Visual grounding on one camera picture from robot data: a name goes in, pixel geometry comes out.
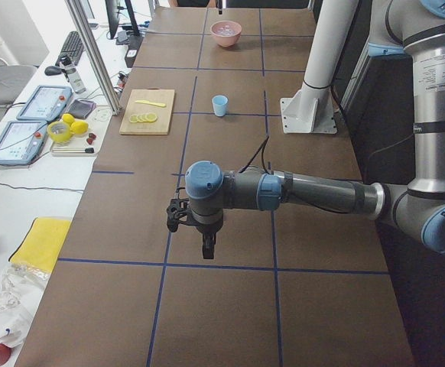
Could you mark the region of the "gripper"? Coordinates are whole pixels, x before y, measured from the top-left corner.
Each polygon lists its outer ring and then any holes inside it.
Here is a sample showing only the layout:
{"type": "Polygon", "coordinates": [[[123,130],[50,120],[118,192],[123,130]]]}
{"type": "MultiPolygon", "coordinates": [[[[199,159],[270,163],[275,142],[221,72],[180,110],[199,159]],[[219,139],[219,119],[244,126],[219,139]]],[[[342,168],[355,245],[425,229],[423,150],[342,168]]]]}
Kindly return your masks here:
{"type": "Polygon", "coordinates": [[[216,233],[223,227],[223,211],[218,209],[208,215],[192,211],[192,217],[199,232],[212,233],[211,235],[203,234],[202,253],[204,259],[214,259],[216,233]]]}

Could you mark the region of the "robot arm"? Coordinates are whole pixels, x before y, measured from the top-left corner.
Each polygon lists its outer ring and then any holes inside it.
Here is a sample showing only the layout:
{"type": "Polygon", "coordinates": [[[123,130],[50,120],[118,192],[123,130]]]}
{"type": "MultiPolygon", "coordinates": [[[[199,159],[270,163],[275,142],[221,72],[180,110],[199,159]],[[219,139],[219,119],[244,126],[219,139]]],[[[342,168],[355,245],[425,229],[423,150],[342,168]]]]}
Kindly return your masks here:
{"type": "Polygon", "coordinates": [[[385,222],[445,255],[445,1],[375,1],[371,8],[370,57],[412,59],[414,123],[407,144],[414,152],[405,185],[379,183],[378,135],[363,119],[350,124],[361,182],[310,177],[246,165],[222,171],[210,161],[192,164],[185,175],[187,198],[171,201],[167,225],[194,226],[202,254],[214,256],[225,209],[277,209],[282,203],[338,214],[363,214],[385,222]]]}

